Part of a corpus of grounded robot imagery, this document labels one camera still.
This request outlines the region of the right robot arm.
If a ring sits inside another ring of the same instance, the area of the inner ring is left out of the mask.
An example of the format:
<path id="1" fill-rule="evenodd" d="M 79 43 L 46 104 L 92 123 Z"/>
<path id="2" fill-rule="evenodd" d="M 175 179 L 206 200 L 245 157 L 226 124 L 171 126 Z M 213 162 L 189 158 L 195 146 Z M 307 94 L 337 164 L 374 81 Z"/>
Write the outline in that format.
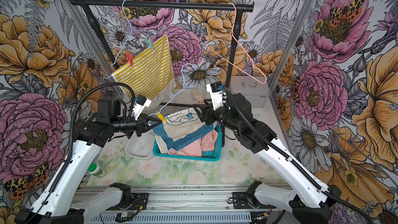
<path id="1" fill-rule="evenodd" d="M 334 197 L 340 197 L 336 186 L 316 179 L 301 165 L 264 122 L 253 117 L 251 103 L 241 94 L 221 96 L 221 103 L 205 99 L 193 105 L 206 125 L 220 124 L 231 130 L 237 140 L 253 154 L 271 165 L 288 183 L 290 190 L 275 188 L 260 181 L 245 192 L 244 202 L 253 208 L 267 205 L 292 213 L 301 224 L 326 224 L 332 217 Z"/>

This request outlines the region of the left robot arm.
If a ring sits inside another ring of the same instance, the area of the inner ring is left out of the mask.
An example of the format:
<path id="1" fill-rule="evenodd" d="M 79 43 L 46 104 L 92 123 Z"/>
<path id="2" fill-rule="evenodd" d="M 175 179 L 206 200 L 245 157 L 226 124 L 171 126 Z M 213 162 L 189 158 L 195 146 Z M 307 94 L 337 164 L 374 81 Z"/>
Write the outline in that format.
<path id="1" fill-rule="evenodd" d="M 143 113 L 151 105 L 150 99 L 142 95 L 134 98 L 132 113 L 121 108 L 124 104 L 112 98 L 101 99 L 93 121 L 83 123 L 78 129 L 70 128 L 73 137 L 67 157 L 41 196 L 29 209 L 22 209 L 15 216 L 17 224 L 83 224 L 109 208 L 127 209 L 133 205 L 131 188 L 122 183 L 111 184 L 88 202 L 72 204 L 89 166 L 114 134 L 140 136 L 161 124 Z"/>

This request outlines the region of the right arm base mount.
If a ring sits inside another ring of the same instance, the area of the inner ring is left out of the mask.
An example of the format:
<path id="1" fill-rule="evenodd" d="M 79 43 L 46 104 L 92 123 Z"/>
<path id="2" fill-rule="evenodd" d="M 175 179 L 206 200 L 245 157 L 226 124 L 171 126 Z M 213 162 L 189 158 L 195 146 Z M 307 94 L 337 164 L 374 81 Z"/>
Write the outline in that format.
<path id="1" fill-rule="evenodd" d="M 232 204 L 234 209 L 269 209 L 272 205 L 264 205 L 255 199 L 254 195 L 246 192 L 233 192 L 232 197 L 227 199 L 228 204 Z"/>

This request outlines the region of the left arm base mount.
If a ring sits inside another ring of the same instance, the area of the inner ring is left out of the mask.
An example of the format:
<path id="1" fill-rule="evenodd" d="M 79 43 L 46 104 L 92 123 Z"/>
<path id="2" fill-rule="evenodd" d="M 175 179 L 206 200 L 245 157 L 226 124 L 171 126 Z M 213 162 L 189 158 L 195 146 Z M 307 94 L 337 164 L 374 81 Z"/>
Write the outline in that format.
<path id="1" fill-rule="evenodd" d="M 131 193 L 126 203 L 110 207 L 108 211 L 138 211 L 145 210 L 148 204 L 148 193 Z"/>

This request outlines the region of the black clothes rack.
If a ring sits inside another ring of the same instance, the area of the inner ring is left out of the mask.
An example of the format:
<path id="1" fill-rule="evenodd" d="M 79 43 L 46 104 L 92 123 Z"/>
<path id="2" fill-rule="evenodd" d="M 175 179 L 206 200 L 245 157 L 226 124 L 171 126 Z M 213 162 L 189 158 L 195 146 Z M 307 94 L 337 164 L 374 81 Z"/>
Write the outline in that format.
<path id="1" fill-rule="evenodd" d="M 71 5 L 80 6 L 88 19 L 88 23 L 98 37 L 106 54 L 113 62 L 113 67 L 118 69 L 117 59 L 113 55 L 104 34 L 101 31 L 100 24 L 94 16 L 90 6 L 120 6 L 120 7 L 145 7 L 145 8 L 168 8 L 168 9 L 190 9 L 190 10 L 226 10 L 235 11 L 234 27 L 232 28 L 231 53 L 228 62 L 227 78 L 225 86 L 230 88 L 232 69 L 235 61 L 236 50 L 238 46 L 238 37 L 241 30 L 241 20 L 243 14 L 254 11 L 254 3 L 251 4 L 210 4 L 210 3 L 184 3 L 184 2 L 156 2 L 156 1 L 114 1 L 114 0 L 68 0 Z"/>

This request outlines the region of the pink wire hanger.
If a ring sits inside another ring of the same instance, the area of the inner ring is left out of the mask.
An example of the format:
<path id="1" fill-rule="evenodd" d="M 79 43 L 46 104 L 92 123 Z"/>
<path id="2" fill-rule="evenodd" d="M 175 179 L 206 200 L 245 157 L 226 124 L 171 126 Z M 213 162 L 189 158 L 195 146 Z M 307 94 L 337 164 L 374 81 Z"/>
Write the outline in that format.
<path id="1" fill-rule="evenodd" d="M 232 21 L 232 28 L 231 28 L 231 32 L 230 34 L 212 34 L 211 37 L 224 37 L 224 36 L 230 36 L 231 37 L 231 41 L 235 41 L 236 44 L 242 49 L 242 51 L 245 52 L 245 55 L 247 56 L 247 58 L 249 58 L 249 61 L 251 62 L 251 67 L 252 69 L 257 69 L 260 74 L 264 77 L 264 81 L 260 81 L 258 79 L 256 79 L 254 76 L 250 75 L 249 73 L 245 72 L 243 69 L 240 69 L 238 66 L 236 66 L 234 64 L 234 62 L 231 62 L 230 60 L 226 60 L 224 57 L 220 56 L 221 59 L 224 59 L 225 61 L 227 61 L 227 63 L 229 65 L 232 65 L 233 67 L 237 68 L 238 71 L 244 73 L 245 75 L 247 75 L 248 77 L 252 78 L 256 83 L 261 84 L 261 85 L 266 85 L 267 84 L 267 76 L 261 71 L 260 68 L 258 68 L 255 63 L 253 58 L 250 56 L 250 54 L 247 52 L 247 49 L 239 42 L 239 36 L 240 36 L 240 30 L 241 30 L 241 18 L 243 16 L 243 14 L 245 12 L 248 12 L 248 10 L 246 9 L 247 7 L 253 7 L 254 4 L 252 5 L 247 5 L 244 4 L 243 7 L 243 11 L 241 11 L 234 3 L 228 3 L 228 5 L 230 5 L 234 12 L 234 19 Z"/>

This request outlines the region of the pink towel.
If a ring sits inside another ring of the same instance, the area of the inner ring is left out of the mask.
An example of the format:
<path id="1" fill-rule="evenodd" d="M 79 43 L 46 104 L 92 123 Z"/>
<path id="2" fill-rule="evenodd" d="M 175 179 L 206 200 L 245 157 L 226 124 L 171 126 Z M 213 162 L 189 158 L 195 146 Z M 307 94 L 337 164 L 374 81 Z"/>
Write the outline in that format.
<path id="1" fill-rule="evenodd" d="M 171 148 L 168 151 L 168 154 L 184 157 L 201 157 L 203 152 L 214 150 L 217 138 L 218 132 L 216 130 L 212 130 L 202 138 L 194 141 L 180 150 Z"/>

